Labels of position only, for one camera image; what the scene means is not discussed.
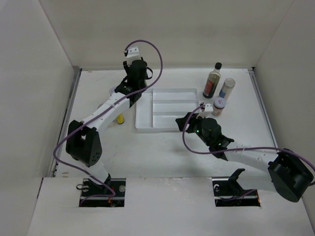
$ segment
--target wire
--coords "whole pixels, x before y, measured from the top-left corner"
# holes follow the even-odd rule
[[[238,197],[233,197],[233,198],[228,198],[228,199],[224,199],[224,198],[223,198],[223,199],[226,200],[226,201],[238,200],[238,199],[244,198],[245,196],[247,196],[248,194],[250,194],[250,193],[252,193],[252,192],[254,192],[254,191],[256,191],[256,189],[251,189],[251,190],[249,190],[248,192],[246,192],[246,193],[244,193],[243,195],[238,196]]]
[[[191,119],[192,115],[198,111],[199,109],[203,108],[205,105],[202,104],[200,105],[199,107],[197,107],[195,110],[193,110],[190,115],[188,116],[187,120],[186,120],[186,123],[184,125],[184,128],[183,128],[183,133],[182,133],[182,138],[183,138],[183,143],[184,143],[184,146],[192,153],[195,153],[195,154],[202,154],[202,155],[209,155],[209,154],[217,154],[217,153],[222,153],[222,152],[226,152],[226,151],[243,151],[243,150],[261,150],[261,149],[267,149],[267,150],[276,150],[276,151],[281,151],[281,152],[284,152],[284,153],[287,153],[287,154],[290,154],[290,155],[293,155],[293,156],[296,156],[297,158],[301,159],[302,161],[304,161],[306,164],[309,165],[309,167],[312,168],[312,170],[315,172],[315,166],[307,159],[305,159],[304,157],[292,152],[292,151],[289,151],[289,150],[286,150],[286,149],[283,149],[283,148],[278,148],[278,147],[246,147],[246,148],[231,148],[231,149],[226,149],[226,150],[219,150],[219,151],[211,151],[211,152],[199,152],[199,151],[194,151],[192,149],[190,149],[187,144],[186,144],[186,141],[185,141],[185,131],[186,131],[186,127],[188,125],[188,122],[189,120]],[[315,180],[310,184],[310,186],[314,185],[315,184]]]
[[[108,196],[107,194],[89,195],[89,196],[85,197],[84,199],[82,199],[82,201],[80,202],[79,206],[82,206],[83,202],[85,202],[87,199],[95,198],[95,197],[109,197],[109,198],[111,198],[111,196]]]
[[[149,86],[147,86],[147,87],[145,87],[145,88],[142,88],[142,89],[140,89],[140,90],[134,91],[134,92],[132,92],[132,93],[130,93],[130,94],[128,94],[128,95],[126,95],[126,96],[124,96],[124,97],[118,99],[118,100],[114,103],[114,106],[117,105],[119,102],[121,102],[123,99],[128,98],[128,97],[130,97],[130,96],[132,96],[132,95],[135,95],[135,94],[137,94],[137,93],[144,92],[144,91],[147,90],[148,88],[152,87],[154,84],[156,84],[156,83],[158,82],[158,80],[160,79],[160,77],[161,77],[161,75],[162,75],[162,71],[163,71],[162,55],[161,55],[160,51],[158,50],[158,48],[157,48],[153,43],[151,43],[151,42],[149,42],[149,41],[147,41],[147,40],[138,39],[138,40],[135,40],[135,41],[132,41],[131,43],[129,43],[129,44],[126,46],[125,51],[126,51],[131,45],[133,45],[133,44],[135,44],[135,43],[139,43],[139,42],[141,42],[141,43],[147,43],[147,44],[151,45],[151,46],[156,50],[156,52],[157,52],[157,54],[158,54],[158,57],[159,57],[159,60],[160,60],[160,71],[159,71],[159,74],[158,74],[156,80],[154,80]],[[101,185],[103,185],[105,188],[107,188],[107,189],[112,193],[111,195],[104,194],[104,195],[102,195],[103,197],[114,197],[114,196],[115,196],[114,190],[111,189],[107,184],[103,183],[101,180],[99,180],[99,179],[97,179],[96,177],[92,176],[88,171],[86,171],[86,170],[84,170],[84,169],[82,169],[82,168],[80,168],[80,167],[78,167],[78,166],[72,165],[72,164],[70,164],[70,163],[67,163],[67,162],[62,161],[61,159],[59,159],[59,158],[57,157],[57,151],[58,151],[58,149],[61,147],[61,145],[62,145],[65,141],[67,141],[69,138],[71,138],[73,135],[75,135],[78,131],[80,131],[82,128],[84,128],[84,127],[87,126],[88,124],[92,123],[93,121],[97,120],[98,118],[100,118],[101,116],[103,116],[104,114],[106,114],[107,112],[109,112],[112,108],[113,108],[113,106],[109,107],[108,109],[106,109],[105,111],[103,111],[103,112],[102,112],[101,114],[99,114],[98,116],[96,116],[96,117],[92,118],[91,120],[89,120],[89,121],[85,122],[84,124],[82,124],[80,127],[78,127],[78,128],[75,129],[73,132],[71,132],[70,134],[68,134],[64,139],[62,139],[62,140],[56,145],[56,147],[55,147],[54,150],[53,150],[53,157],[54,157],[54,159],[55,159],[57,162],[62,163],[62,164],[64,164],[64,165],[66,165],[66,166],[70,166],[70,167],[72,167],[72,168],[75,168],[75,169],[77,169],[77,170],[82,171],[83,173],[87,174],[91,179],[93,179],[93,180],[95,180],[96,182],[100,183]]]

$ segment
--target screw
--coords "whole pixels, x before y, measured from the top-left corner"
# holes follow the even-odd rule
[[[214,189],[216,192],[219,192],[219,191],[220,191],[220,190],[219,190],[219,187],[220,187],[220,185],[215,184],[215,185],[213,186],[213,189]]]
[[[89,190],[89,187],[87,185],[82,186],[82,192],[87,192]]]
[[[121,193],[125,192],[125,191],[126,191],[126,187],[125,187],[124,185],[120,185],[120,186],[119,186],[119,191],[120,191]]]

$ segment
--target white wall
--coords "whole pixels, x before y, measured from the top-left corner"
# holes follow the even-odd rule
[[[295,0],[255,74],[276,139],[315,164],[315,2]],[[315,226],[315,187],[304,202]]]
[[[0,235],[27,233],[72,77],[38,0],[0,0]]]
[[[40,0],[70,61],[121,68],[135,39],[161,50],[167,67],[255,66],[292,0]],[[156,54],[141,46],[150,65]]]

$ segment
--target yellow object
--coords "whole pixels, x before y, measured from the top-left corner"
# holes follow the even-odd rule
[[[125,119],[124,119],[123,114],[120,114],[119,116],[116,117],[117,124],[122,124],[122,123],[124,123],[124,121],[125,121]]]

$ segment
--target glass bottle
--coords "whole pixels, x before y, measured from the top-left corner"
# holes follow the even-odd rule
[[[212,98],[215,94],[218,82],[221,78],[220,69],[222,64],[220,62],[216,63],[215,69],[209,73],[208,80],[203,91],[203,96],[205,98]]]

